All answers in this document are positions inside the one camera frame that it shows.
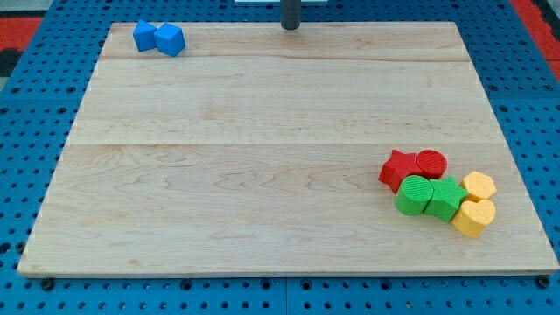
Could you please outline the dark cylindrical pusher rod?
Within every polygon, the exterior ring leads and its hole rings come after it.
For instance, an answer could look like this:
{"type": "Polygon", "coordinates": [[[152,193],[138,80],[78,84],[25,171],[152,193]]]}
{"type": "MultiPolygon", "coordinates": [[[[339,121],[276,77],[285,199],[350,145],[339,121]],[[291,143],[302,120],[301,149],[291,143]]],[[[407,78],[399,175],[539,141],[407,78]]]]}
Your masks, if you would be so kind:
{"type": "Polygon", "coordinates": [[[295,31],[300,26],[300,0],[280,0],[281,26],[295,31]]]}

